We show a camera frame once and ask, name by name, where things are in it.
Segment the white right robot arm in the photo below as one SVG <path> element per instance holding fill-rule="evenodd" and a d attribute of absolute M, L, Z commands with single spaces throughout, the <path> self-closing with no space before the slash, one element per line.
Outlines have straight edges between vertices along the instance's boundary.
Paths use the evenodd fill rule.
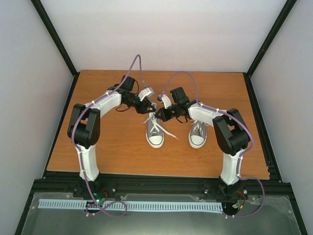
<path fill-rule="evenodd" d="M 182 87 L 170 91 L 174 103 L 161 93 L 158 100 L 164 105 L 156 118 L 166 122 L 172 118 L 185 117 L 212 126 L 220 150 L 223 152 L 223 168 L 220 175 L 226 185 L 241 179 L 243 155 L 254 147 L 254 139 L 237 109 L 221 110 L 209 107 L 198 99 L 190 100 Z"/>

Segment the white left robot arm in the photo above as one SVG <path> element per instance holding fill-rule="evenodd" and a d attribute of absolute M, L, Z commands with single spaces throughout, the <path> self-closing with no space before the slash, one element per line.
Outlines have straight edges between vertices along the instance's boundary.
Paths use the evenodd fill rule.
<path fill-rule="evenodd" d="M 91 197 L 98 196 L 102 191 L 102 185 L 95 180 L 99 175 L 95 147 L 100 137 L 101 117 L 121 104 L 135 108 L 138 114 L 156 110 L 149 100 L 154 94 L 153 89 L 145 87 L 136 94 L 132 92 L 134 83 L 134 78 L 123 76 L 119 84 L 109 87 L 101 97 L 73 106 L 67 135 L 77 151 L 80 177 L 88 181 L 84 190 Z"/>

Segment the white shoelace of sneaker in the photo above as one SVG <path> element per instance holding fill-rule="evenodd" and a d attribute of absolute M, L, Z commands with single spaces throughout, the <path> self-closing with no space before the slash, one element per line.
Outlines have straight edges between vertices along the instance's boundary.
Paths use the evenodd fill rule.
<path fill-rule="evenodd" d="M 144 123 L 147 124 L 147 129 L 148 129 L 149 133 L 154 134 L 154 133 L 159 133 L 160 131 L 162 131 L 163 133 L 165 133 L 165 134 L 167 134 L 173 138 L 176 138 L 178 140 L 178 138 L 174 134 L 168 132 L 166 129 L 164 129 L 161 126 L 161 124 L 159 124 L 157 122 L 157 118 L 155 117 L 155 113 L 149 113 L 147 115 L 147 119 L 143 122 L 143 124 Z"/>
<path fill-rule="evenodd" d="M 195 120 L 192 123 L 192 128 L 191 128 L 191 136 L 198 136 L 202 137 L 203 139 L 206 138 L 207 136 L 207 124 L 205 122 Z"/>

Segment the grey sneaker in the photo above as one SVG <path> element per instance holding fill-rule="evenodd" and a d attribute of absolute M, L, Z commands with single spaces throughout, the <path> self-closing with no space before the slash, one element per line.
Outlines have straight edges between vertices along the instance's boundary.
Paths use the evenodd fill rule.
<path fill-rule="evenodd" d="M 207 140 L 208 124 L 199 120 L 192 120 L 192 127 L 188 135 L 189 144 L 192 148 L 201 148 Z"/>
<path fill-rule="evenodd" d="M 155 117 L 155 112 L 147 115 L 146 140 L 152 148 L 160 148 L 164 143 L 164 133 L 161 128 L 161 120 Z"/>

